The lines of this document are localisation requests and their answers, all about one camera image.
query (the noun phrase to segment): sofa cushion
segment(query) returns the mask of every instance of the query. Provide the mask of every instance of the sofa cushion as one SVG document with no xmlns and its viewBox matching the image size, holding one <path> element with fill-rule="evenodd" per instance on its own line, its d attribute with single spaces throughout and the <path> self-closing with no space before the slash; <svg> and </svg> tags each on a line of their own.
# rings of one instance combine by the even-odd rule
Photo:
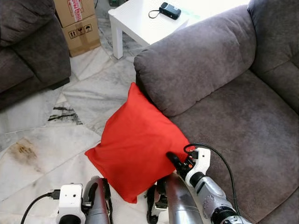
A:
<svg viewBox="0 0 299 224">
<path fill-rule="evenodd" d="M 0 0 L 0 46 L 14 44 L 52 19 L 53 0 Z"/>
<path fill-rule="evenodd" d="M 67 43 L 55 16 L 45 26 L 11 48 L 30 65 L 44 86 L 71 75 Z"/>
<path fill-rule="evenodd" d="M 247 70 L 256 38 L 246 6 L 182 29 L 134 61 L 138 85 L 166 116 L 186 111 Z"/>
<path fill-rule="evenodd" d="M 267 215 L 259 224 L 298 224 L 299 223 L 299 189 L 285 202 Z"/>
<path fill-rule="evenodd" d="M 298 187 L 297 113 L 246 71 L 171 120 L 190 142 L 219 150 L 230 164 L 241 213 L 256 223 Z M 210 175 L 232 202 L 228 171 L 212 153 Z"/>
<path fill-rule="evenodd" d="M 0 49 L 0 71 L 0 93 L 34 75 L 10 48 Z"/>
<path fill-rule="evenodd" d="M 299 113 L 299 0 L 252 0 L 256 30 L 251 69 Z"/>
</svg>

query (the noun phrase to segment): red pillow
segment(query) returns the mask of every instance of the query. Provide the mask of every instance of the red pillow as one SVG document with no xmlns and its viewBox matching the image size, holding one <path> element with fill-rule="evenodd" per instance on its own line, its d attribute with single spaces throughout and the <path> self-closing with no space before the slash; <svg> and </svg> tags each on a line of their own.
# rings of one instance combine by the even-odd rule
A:
<svg viewBox="0 0 299 224">
<path fill-rule="evenodd" d="M 101 143 L 85 155 L 129 203 L 158 179 L 170 174 L 174 166 L 166 152 L 184 161 L 187 138 L 131 84 L 128 99 L 109 118 Z"/>
</svg>

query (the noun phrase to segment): tile floor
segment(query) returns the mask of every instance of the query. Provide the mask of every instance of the tile floor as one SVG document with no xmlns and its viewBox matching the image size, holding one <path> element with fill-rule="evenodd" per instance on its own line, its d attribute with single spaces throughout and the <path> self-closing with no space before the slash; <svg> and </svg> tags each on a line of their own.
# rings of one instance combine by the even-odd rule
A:
<svg viewBox="0 0 299 224">
<path fill-rule="evenodd" d="M 102 46 L 71 58 L 71 81 L 45 89 L 0 111 L 0 224 L 19 224 L 37 196 L 63 184 L 86 185 L 101 174 L 84 152 L 97 145 L 107 119 L 125 102 L 135 81 L 141 46 L 124 35 L 124 57 L 112 56 L 107 0 L 96 9 Z M 146 224 L 146 199 L 129 204 L 111 189 L 115 224 Z M 54 224 L 58 201 L 43 199 L 26 223 Z M 168 223 L 163 212 L 159 224 Z"/>
</svg>

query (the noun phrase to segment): table leg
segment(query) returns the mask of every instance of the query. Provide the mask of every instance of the table leg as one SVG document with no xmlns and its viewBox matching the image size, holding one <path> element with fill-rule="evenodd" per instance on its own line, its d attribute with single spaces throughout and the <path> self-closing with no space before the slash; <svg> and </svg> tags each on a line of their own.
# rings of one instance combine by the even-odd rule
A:
<svg viewBox="0 0 299 224">
<path fill-rule="evenodd" d="M 117 59 L 122 57 L 122 29 L 111 21 L 113 54 Z"/>
</svg>

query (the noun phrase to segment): black wire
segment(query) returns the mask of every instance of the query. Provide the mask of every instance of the black wire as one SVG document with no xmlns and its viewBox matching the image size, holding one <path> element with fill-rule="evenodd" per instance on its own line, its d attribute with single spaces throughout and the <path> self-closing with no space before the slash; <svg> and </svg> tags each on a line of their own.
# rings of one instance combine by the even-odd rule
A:
<svg viewBox="0 0 299 224">
<path fill-rule="evenodd" d="M 150 13 L 151 12 L 159 12 L 155 17 L 151 17 L 150 16 Z M 161 12 L 159 11 L 159 10 L 151 10 L 151 11 L 149 11 L 149 17 L 151 18 L 151 19 L 154 19 L 154 18 L 156 18 L 159 14 L 160 14 Z"/>
<path fill-rule="evenodd" d="M 99 2 L 99 0 L 97 0 L 97 2 L 95 3 L 95 6 L 94 6 L 94 8 L 96 8 L 96 7 L 97 7 L 97 5 L 98 5 L 98 2 Z"/>
<path fill-rule="evenodd" d="M 40 199 L 42 199 L 42 198 L 44 198 L 44 197 L 51 197 L 51 193 L 47 193 L 47 194 L 41 195 L 41 196 L 37 197 L 36 199 L 34 199 L 33 202 L 31 202 L 31 204 L 27 207 L 27 209 L 26 209 L 26 211 L 25 211 L 25 213 L 24 213 L 24 215 L 23 215 L 23 218 L 22 218 L 22 220 L 21 220 L 21 224 L 24 224 L 24 222 L 25 222 L 25 218 L 26 218 L 26 216 L 27 216 L 29 210 L 31 209 L 32 205 L 33 205 L 35 202 L 37 202 L 38 200 L 40 200 Z"/>
<path fill-rule="evenodd" d="M 234 181 L 234 177 L 233 177 L 233 173 L 232 173 L 232 170 L 230 169 L 230 166 L 228 164 L 228 162 L 225 160 L 225 158 L 223 157 L 223 155 L 221 155 L 220 152 L 218 152 L 216 149 L 214 149 L 213 147 L 209 146 L 209 145 L 206 145 L 206 144 L 203 144 L 203 143 L 192 143 L 192 144 L 189 144 L 189 145 L 186 145 L 184 147 L 184 152 L 187 153 L 187 154 L 190 154 L 190 152 L 186 151 L 186 149 L 188 147 L 191 147 L 191 146 L 202 146 L 202 147 L 205 147 L 207 149 L 210 149 L 212 150 L 213 152 L 215 152 L 221 159 L 222 161 L 224 162 L 224 164 L 226 165 L 226 167 L 228 168 L 228 172 L 229 172 L 229 175 L 230 175 L 230 180 L 232 182 L 232 189 L 233 189 L 233 196 L 234 196 L 234 205 L 235 205 L 235 210 L 238 214 L 238 216 L 241 216 L 240 215 L 240 211 L 239 211 L 239 206 L 238 206 L 238 201 L 237 201 L 237 194 L 236 194 L 236 191 L 235 191 L 235 181 Z"/>
<path fill-rule="evenodd" d="M 111 201 L 111 198 L 109 198 L 108 203 L 109 203 L 109 210 L 110 210 L 110 213 L 109 213 L 109 220 L 110 220 L 110 224 L 113 224 L 113 219 L 112 219 L 112 211 L 113 211 L 113 208 L 112 208 L 112 201 Z"/>
</svg>

